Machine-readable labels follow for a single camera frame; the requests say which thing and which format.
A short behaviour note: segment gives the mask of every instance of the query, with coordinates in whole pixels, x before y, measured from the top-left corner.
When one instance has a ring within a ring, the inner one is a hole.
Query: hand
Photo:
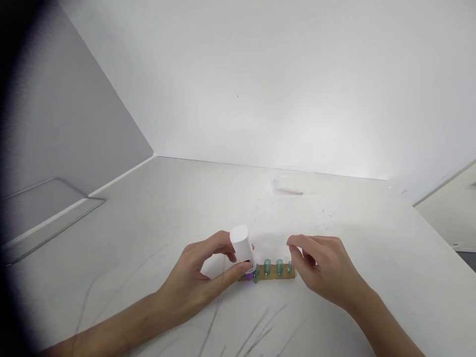
[[[345,310],[372,291],[337,237],[290,236],[292,262],[309,289]]]
[[[200,270],[205,260],[219,253],[226,255],[232,263],[237,261],[229,232],[219,231],[206,240],[185,247],[169,277],[157,291],[159,309],[164,314],[161,321],[164,328],[168,330],[191,319],[252,268],[250,262],[238,263],[210,279]]]

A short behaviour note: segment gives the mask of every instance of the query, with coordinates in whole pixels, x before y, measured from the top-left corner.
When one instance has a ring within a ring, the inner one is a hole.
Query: white baseboard
[[[26,232],[23,232],[22,234],[20,234],[19,236],[16,236],[15,238],[13,238],[12,240],[8,241],[7,243],[5,243],[2,248],[3,249],[8,249],[8,248],[11,248],[12,246],[14,246],[15,244],[19,243],[20,241],[22,241],[23,239],[25,239],[26,237],[30,236],[32,233],[34,233],[35,231],[37,231],[38,229],[40,228],[43,228],[44,226],[46,226],[47,224],[51,223],[52,221],[54,221],[55,219],[57,219],[58,217],[62,216],[63,214],[71,211],[74,207],[77,207],[79,206],[81,203],[83,203],[84,201],[86,201],[87,198],[81,198],[79,201],[76,201],[74,202],[72,205],[66,207],[65,209],[63,209],[62,211],[56,213],[54,216],[51,216],[49,217],[47,220],[43,221],[42,223],[34,226],[33,228],[30,228],[29,230],[27,230]]]
[[[150,160],[152,160],[153,158],[155,158],[154,155],[152,155],[152,156],[151,156],[150,158],[148,158],[147,160],[141,162],[139,165],[134,166],[134,167],[133,167],[132,169],[130,169],[129,171],[126,171],[126,172],[123,173],[122,175],[116,177],[114,180],[108,182],[108,183],[105,184],[104,186],[98,188],[96,191],[91,192],[91,193],[89,194],[89,196],[90,196],[90,197],[94,197],[95,195],[97,195],[98,193],[100,193],[102,190],[108,188],[109,186],[111,186],[113,183],[116,183],[117,181],[119,181],[119,180],[120,180],[121,178],[123,178],[124,176],[130,174],[132,171],[134,171],[134,170],[140,168],[142,165],[148,163],[148,162],[149,162]]]
[[[89,196],[90,197],[94,197],[96,194],[100,193],[102,190],[104,190],[105,188],[111,186],[113,183],[119,181],[121,178],[123,178],[124,176],[128,175],[129,173],[131,173],[132,171],[138,169],[139,167],[141,167],[142,165],[144,165],[145,163],[149,162],[150,160],[152,160],[155,156],[151,156],[150,158],[148,158],[147,160],[141,162],[139,165],[137,166],[134,166],[132,169],[126,171],[125,173],[123,173],[122,175],[116,177],[114,180],[108,182],[107,184],[105,184],[104,186],[100,187],[99,189],[95,190],[94,192],[90,193]],[[29,230],[27,230],[26,232],[20,234],[19,236],[13,238],[12,240],[8,241],[7,243],[5,243],[2,248],[3,249],[8,249],[8,248],[11,248],[13,247],[15,244],[18,244],[19,242],[21,242],[22,240],[24,240],[26,237],[29,237],[30,235],[32,235],[34,232],[36,232],[37,230],[43,228],[44,226],[46,226],[47,224],[51,223],[52,221],[58,219],[60,216],[64,215],[65,213],[69,212],[70,210],[72,210],[73,208],[79,206],[81,203],[83,203],[84,201],[86,201],[87,198],[81,198],[79,201],[77,202],[74,202],[72,205],[66,207],[65,209],[63,209],[62,211],[56,213],[54,216],[51,216],[49,217],[47,220],[43,221],[42,223],[34,226],[33,228],[30,228]]]

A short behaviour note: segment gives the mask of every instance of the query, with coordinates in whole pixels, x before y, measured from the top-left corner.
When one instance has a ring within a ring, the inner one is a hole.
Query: metal rod
[[[100,203],[98,203],[96,206],[92,207],[91,209],[89,209],[86,213],[82,214],[81,216],[79,216],[78,218],[76,218],[73,222],[69,223],[67,226],[61,228],[58,232],[54,233],[53,235],[49,236],[48,238],[46,238],[44,241],[42,241],[40,244],[34,246],[33,248],[31,248],[29,251],[27,251],[26,253],[22,254],[21,256],[19,256],[18,258],[14,259],[13,261],[9,262],[6,264],[6,266],[10,266],[10,265],[13,265],[13,264],[16,264],[18,263],[19,261],[23,260],[24,258],[26,258],[28,255],[30,255],[31,253],[33,253],[34,251],[36,251],[37,249],[41,248],[42,246],[44,246],[46,243],[48,243],[49,241],[51,241],[53,238],[57,237],[58,235],[60,235],[61,233],[63,233],[64,231],[66,231],[69,227],[71,227],[73,224],[75,224],[76,222],[78,222],[79,220],[81,220],[83,217],[85,217],[86,215],[88,215],[89,213],[91,213],[92,211],[94,211],[96,208],[98,208],[99,206],[101,206],[104,202],[107,201],[107,199],[105,198],[100,198],[100,197],[89,197],[89,195],[84,192],[83,190],[79,189],[78,187],[76,187],[75,185],[73,185],[72,183],[70,183],[69,181],[65,180],[64,178],[62,177],[52,177],[52,178],[48,178],[44,181],[41,181],[39,183],[36,183],[34,185],[31,185],[27,188],[24,188],[23,190],[20,190],[18,192],[15,192],[15,193],[12,193],[6,197],[4,197],[3,199],[4,200],[7,200],[7,199],[10,199],[12,197],[15,197],[15,196],[18,196],[22,193],[25,193],[25,192],[28,192],[34,188],[37,188],[38,186],[41,186],[43,184],[46,184],[47,182],[50,182],[50,181],[53,181],[53,180],[58,180],[60,182],[62,182],[63,184],[65,184],[66,186],[68,186],[69,188],[73,189],[74,191],[78,192],[81,196],[83,196],[83,198],[87,198],[87,199],[93,199],[93,200],[98,200],[98,201],[101,201]]]

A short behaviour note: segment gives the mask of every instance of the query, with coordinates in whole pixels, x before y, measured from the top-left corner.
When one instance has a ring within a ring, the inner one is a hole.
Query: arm
[[[339,238],[291,236],[287,245],[307,287],[346,310],[378,357],[424,357],[357,272]]]
[[[203,275],[205,260],[224,254],[236,262],[230,234],[220,231],[189,244],[162,287],[110,319],[43,351],[43,356],[119,356],[191,319],[251,269],[235,264],[215,279]]]

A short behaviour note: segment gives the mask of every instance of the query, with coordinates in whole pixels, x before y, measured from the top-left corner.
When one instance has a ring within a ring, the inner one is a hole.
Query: gray wall
[[[52,176],[91,193],[152,149],[57,3],[26,48],[11,103],[4,195]],[[8,201],[9,239],[80,196],[52,182]]]

